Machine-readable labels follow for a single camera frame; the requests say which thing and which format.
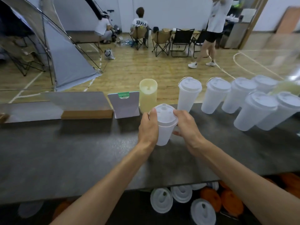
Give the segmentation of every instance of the folding chair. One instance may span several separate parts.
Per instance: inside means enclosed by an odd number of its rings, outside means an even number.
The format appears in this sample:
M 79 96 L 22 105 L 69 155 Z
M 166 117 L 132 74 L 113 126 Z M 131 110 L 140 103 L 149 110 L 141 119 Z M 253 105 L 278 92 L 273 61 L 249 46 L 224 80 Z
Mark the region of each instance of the folding chair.
M 153 47 L 154 49 L 152 50 L 152 52 L 154 51 L 155 56 L 157 57 L 162 51 L 168 56 L 169 55 L 169 50 L 170 50 L 170 41 L 171 41 L 171 34 L 172 31 L 168 31 L 168 32 L 164 32 L 164 31 L 157 31 L 156 33 L 153 33 L 151 35 L 152 38 L 152 43 L 153 43 Z M 160 48 L 161 51 L 159 53 L 157 53 L 157 48 Z
M 134 28 L 134 31 L 130 34 L 130 37 L 132 39 L 133 42 L 136 43 L 137 46 L 137 50 L 139 50 L 139 48 L 141 48 L 142 45 L 145 45 L 145 47 L 148 48 L 148 38 L 147 39 L 147 45 L 143 43 L 143 41 L 141 41 L 141 39 L 145 38 L 145 34 L 147 33 L 147 27 L 145 26 L 138 26 Z
M 27 76 L 30 68 L 45 72 L 44 64 L 39 59 L 38 55 L 36 55 L 36 50 L 33 45 L 27 47 L 19 47 L 9 38 L 2 37 L 0 38 L 0 47 L 2 47 L 6 51 L 6 54 L 10 57 L 10 59 L 13 61 L 13 63 L 16 65 L 23 76 Z M 42 67 L 42 70 L 33 67 L 33 63 L 39 64 Z
M 196 46 L 202 46 L 204 40 L 205 40 L 205 34 L 206 34 L 206 30 L 202 30 L 199 37 L 196 39 L 195 37 L 192 38 L 192 43 L 194 44 L 194 53 L 193 53 L 193 57 L 195 57 L 195 52 L 200 52 L 200 50 L 196 51 Z
M 172 50 L 171 50 L 171 55 L 172 57 L 184 57 L 184 56 L 173 56 L 173 51 L 174 52 L 182 52 L 185 51 L 187 45 L 188 45 L 188 52 L 187 56 L 189 55 L 190 52 L 190 44 L 191 44 L 191 38 L 193 36 L 195 29 L 191 30 L 181 30 L 181 29 L 176 29 L 175 36 L 174 38 L 171 38 L 171 44 L 172 44 Z M 173 50 L 173 45 L 185 45 L 185 48 L 183 50 Z

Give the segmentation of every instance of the gray tent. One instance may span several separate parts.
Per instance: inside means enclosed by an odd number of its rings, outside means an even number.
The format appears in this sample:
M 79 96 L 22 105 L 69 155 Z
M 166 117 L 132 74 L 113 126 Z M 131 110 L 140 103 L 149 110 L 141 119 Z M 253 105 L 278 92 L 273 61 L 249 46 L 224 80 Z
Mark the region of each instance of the gray tent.
M 24 17 L 51 58 L 55 91 L 63 91 L 100 76 L 66 35 L 53 0 L 39 0 L 39 8 L 27 0 L 2 1 Z

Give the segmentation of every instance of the forearm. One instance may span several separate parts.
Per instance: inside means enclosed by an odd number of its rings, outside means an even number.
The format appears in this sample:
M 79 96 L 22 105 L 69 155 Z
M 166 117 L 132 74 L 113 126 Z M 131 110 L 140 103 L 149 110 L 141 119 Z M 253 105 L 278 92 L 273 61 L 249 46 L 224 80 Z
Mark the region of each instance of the forearm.
M 300 224 L 300 200 L 260 177 L 210 142 L 201 147 L 209 167 L 262 224 Z
M 109 174 L 70 205 L 51 225 L 105 224 L 125 188 L 149 156 L 142 147 L 138 144 L 132 149 Z

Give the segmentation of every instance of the black shorts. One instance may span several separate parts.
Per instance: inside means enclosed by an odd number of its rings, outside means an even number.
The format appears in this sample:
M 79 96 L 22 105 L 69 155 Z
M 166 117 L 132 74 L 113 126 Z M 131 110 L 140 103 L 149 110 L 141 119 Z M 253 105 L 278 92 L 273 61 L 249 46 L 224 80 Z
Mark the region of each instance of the black shorts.
M 222 33 L 206 31 L 205 40 L 210 43 L 214 43 L 217 40 L 217 38 L 219 38 L 221 36 L 221 34 Z

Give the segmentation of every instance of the beige camping chair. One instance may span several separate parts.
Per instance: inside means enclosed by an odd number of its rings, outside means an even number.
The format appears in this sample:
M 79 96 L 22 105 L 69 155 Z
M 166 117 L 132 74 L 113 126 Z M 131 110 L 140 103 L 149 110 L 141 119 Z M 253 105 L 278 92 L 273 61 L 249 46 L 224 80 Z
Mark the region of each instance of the beige camping chair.
M 143 41 L 141 41 L 141 39 L 145 37 L 146 32 L 147 32 L 147 27 L 138 26 L 134 28 L 134 31 L 132 33 L 129 33 L 130 37 L 132 38 L 132 41 L 136 43 L 137 50 L 139 50 L 139 48 L 142 45 L 145 45 L 145 47 L 148 48 L 148 38 L 146 38 L 147 44 L 144 44 Z
M 11 38 L 0 37 L 0 47 L 6 51 L 6 54 L 10 57 L 23 76 L 27 75 L 30 68 L 34 68 L 43 72 L 45 71 L 44 64 L 36 55 L 36 49 L 33 45 L 28 47 L 19 47 Z M 39 64 L 42 67 L 42 70 L 33 67 L 33 63 Z
M 157 57 L 162 51 L 166 54 L 169 55 L 169 50 L 170 50 L 170 41 L 171 41 L 171 33 L 172 31 L 157 31 L 156 33 L 153 33 L 151 35 L 152 38 L 152 43 L 154 46 L 154 49 L 152 50 L 152 52 L 154 51 L 155 56 Z M 161 51 L 159 53 L 157 53 L 157 48 L 160 48 Z

